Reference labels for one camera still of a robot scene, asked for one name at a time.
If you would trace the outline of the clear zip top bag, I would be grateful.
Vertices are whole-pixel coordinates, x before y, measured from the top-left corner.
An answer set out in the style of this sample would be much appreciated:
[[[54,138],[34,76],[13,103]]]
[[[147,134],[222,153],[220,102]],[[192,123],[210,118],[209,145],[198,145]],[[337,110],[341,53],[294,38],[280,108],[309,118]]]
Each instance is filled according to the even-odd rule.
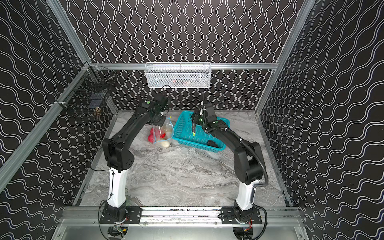
[[[161,149],[167,149],[170,147],[174,136],[174,125],[171,119],[171,117],[166,118],[161,127],[152,125],[148,136],[148,141],[151,144]]]

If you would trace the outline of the dark red apple toy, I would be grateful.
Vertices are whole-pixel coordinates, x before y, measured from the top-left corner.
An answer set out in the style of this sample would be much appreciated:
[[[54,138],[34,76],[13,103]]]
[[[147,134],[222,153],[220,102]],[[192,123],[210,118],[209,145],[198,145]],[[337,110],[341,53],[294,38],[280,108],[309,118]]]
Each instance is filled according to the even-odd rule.
[[[150,134],[148,136],[148,141],[153,144],[155,142],[155,136],[153,134]]]

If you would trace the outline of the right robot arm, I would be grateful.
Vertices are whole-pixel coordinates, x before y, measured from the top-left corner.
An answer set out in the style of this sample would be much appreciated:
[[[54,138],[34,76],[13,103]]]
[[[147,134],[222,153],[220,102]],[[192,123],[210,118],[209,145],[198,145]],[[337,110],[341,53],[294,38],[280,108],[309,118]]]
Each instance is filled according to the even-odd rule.
[[[223,142],[234,154],[234,170],[240,181],[239,193],[234,204],[235,219],[240,223],[250,221],[256,210],[255,188],[269,185],[269,176],[260,144],[245,140],[230,129],[224,121],[219,120],[210,102],[203,101],[194,110],[192,124],[194,135],[196,126],[199,125],[206,134]]]

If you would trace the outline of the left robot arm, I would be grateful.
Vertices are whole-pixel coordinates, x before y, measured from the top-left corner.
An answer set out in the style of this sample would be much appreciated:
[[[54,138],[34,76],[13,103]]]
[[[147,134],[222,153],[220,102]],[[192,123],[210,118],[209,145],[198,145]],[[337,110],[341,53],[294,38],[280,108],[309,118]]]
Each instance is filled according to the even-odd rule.
[[[102,223],[126,220],[126,181],[128,170],[135,161],[130,147],[145,125],[163,126],[167,119],[163,112],[168,104],[168,98],[162,94],[141,100],[124,126],[114,136],[103,140],[103,153],[110,170],[110,196],[104,203],[102,215],[107,219],[101,220]]]

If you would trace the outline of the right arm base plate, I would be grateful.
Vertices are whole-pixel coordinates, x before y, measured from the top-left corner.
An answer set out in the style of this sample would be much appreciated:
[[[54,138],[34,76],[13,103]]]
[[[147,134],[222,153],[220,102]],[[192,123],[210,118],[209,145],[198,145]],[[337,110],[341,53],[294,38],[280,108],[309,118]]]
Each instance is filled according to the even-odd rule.
[[[255,207],[246,211],[239,207],[222,207],[218,218],[224,225],[249,224],[250,220],[252,224],[260,225],[262,223],[260,211]]]

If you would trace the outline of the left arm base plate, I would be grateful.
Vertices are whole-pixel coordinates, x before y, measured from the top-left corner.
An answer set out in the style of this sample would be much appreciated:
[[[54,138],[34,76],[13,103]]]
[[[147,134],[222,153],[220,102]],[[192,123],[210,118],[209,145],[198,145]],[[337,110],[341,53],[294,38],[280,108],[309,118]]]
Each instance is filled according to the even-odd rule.
[[[119,208],[107,205],[100,216],[100,224],[139,224],[143,209],[140,207],[121,206]]]

